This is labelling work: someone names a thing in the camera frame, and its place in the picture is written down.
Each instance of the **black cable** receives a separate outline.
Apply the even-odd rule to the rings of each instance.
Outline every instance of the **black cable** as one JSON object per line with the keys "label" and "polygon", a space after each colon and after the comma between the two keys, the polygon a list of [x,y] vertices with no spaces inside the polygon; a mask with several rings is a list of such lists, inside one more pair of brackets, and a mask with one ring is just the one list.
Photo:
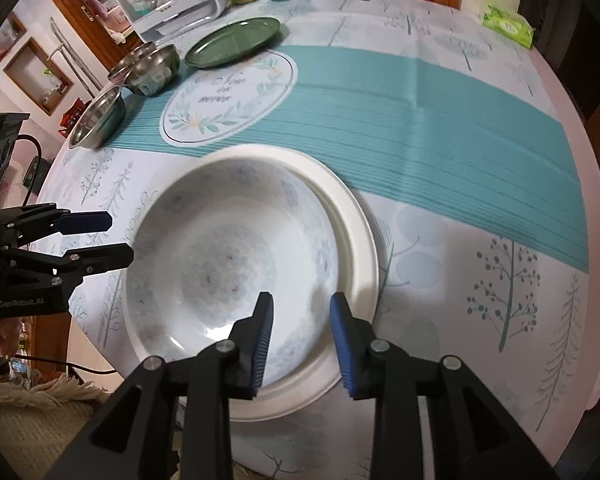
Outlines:
{"label": "black cable", "polygon": [[74,363],[68,363],[66,361],[56,361],[55,359],[45,359],[42,357],[35,357],[35,356],[28,356],[28,355],[22,355],[22,354],[16,354],[13,356],[12,359],[24,359],[25,361],[42,361],[43,363],[52,363],[55,365],[63,365],[63,366],[70,366],[71,368],[78,368],[78,370],[84,370],[85,372],[89,372],[90,374],[96,374],[96,375],[109,375],[109,374],[114,374],[116,373],[115,370],[104,370],[104,371],[100,371],[100,370],[91,370],[91,368],[86,368],[84,366],[80,366]]}
{"label": "black cable", "polygon": [[29,140],[30,142],[33,142],[36,145],[36,150],[38,150],[38,163],[36,164],[36,169],[33,170],[33,178],[31,179],[31,184],[29,185],[29,189],[27,189],[27,195],[26,197],[24,197],[24,202],[22,203],[22,205],[24,206],[27,205],[27,202],[29,201],[29,197],[31,196],[31,190],[33,189],[36,177],[38,176],[38,170],[40,169],[40,164],[42,163],[42,147],[40,146],[38,140],[35,137],[30,136],[29,134],[20,134],[16,137],[16,140],[20,139]]}

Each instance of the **oval label print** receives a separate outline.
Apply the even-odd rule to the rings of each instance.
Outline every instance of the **oval label print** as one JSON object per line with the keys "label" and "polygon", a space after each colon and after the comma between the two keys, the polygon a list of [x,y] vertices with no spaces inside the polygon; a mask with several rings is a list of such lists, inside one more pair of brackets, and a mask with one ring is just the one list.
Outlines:
{"label": "oval label print", "polygon": [[241,132],[274,110],[297,79],[294,60],[269,50],[219,70],[198,70],[164,107],[162,138],[199,146]]}

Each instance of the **floor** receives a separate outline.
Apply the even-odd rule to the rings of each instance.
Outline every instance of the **floor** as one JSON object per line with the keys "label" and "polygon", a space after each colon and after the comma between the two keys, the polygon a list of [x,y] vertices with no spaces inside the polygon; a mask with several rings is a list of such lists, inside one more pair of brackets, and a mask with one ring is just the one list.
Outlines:
{"label": "floor", "polygon": [[600,480],[600,406],[584,413],[555,471],[560,480]]}
{"label": "floor", "polygon": [[[71,322],[69,329],[69,344],[66,350],[67,361],[75,363],[92,370],[111,370],[112,366],[98,352],[98,349],[87,339],[75,320]],[[119,373],[109,375],[96,375],[83,370],[76,369],[76,372],[83,381],[93,381],[99,387],[106,389],[108,392],[113,392],[124,381]]]}

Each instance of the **teal stripe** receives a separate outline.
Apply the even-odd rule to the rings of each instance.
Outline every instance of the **teal stripe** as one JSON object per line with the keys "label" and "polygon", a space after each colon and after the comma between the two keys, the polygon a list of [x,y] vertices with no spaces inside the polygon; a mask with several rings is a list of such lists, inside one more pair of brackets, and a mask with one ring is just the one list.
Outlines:
{"label": "teal stripe", "polygon": [[203,156],[259,142],[305,152],[350,187],[512,238],[587,271],[584,204],[560,123],[461,73],[363,50],[281,47],[298,84],[266,118],[200,148],[160,137],[172,91],[126,99],[109,146]]}

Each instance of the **green tissue pack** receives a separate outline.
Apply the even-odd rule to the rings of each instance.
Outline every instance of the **green tissue pack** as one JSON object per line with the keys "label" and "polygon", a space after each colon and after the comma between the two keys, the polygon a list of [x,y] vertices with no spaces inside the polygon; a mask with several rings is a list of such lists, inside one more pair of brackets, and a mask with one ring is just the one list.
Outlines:
{"label": "green tissue pack", "polygon": [[522,46],[531,48],[534,30],[524,16],[488,4],[482,15],[482,24]]}

